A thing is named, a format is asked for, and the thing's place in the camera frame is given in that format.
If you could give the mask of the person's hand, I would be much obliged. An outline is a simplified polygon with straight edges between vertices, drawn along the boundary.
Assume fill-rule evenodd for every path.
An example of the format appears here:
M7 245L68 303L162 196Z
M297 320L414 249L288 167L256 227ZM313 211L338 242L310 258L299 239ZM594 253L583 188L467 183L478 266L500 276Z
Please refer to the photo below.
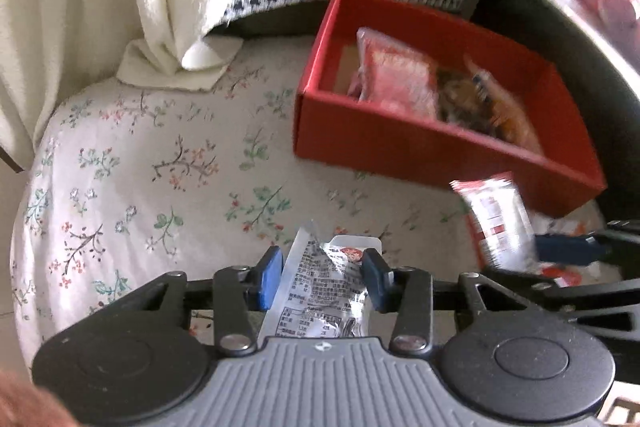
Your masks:
M2 427L76 427L78 422L47 390L1 372L0 423Z

